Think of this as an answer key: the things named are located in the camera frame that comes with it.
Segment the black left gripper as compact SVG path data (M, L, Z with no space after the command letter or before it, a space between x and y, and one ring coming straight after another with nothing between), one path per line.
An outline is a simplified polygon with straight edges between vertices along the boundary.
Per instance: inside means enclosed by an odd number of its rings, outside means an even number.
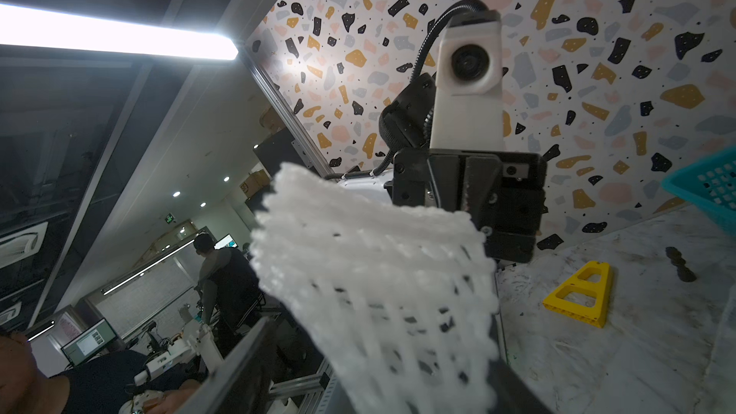
M545 201L546 161L536 153L403 149L394 157L392 201L465 212L486 237L486 255L529 263Z

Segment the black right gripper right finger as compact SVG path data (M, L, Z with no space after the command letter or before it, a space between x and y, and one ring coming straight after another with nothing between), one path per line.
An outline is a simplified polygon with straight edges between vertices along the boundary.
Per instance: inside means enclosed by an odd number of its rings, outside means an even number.
M548 407L508 365L500 315L494 316L489 337L498 345L499 357L490 360L488 365L486 383L496 393L496 405L488 413L551 414Z

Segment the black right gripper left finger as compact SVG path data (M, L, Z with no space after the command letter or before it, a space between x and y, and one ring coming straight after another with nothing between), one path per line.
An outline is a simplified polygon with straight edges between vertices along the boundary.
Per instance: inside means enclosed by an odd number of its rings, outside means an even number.
M275 369L275 330L272 319L262 318L176 413L266 413Z

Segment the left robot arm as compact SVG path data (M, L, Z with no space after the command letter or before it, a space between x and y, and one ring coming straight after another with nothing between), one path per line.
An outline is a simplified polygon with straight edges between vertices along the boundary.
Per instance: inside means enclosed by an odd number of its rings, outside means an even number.
M393 204L469 214L498 261L528 263L544 210L546 161L534 153L433 149L425 137L435 81L408 84L379 117L394 176L383 188Z

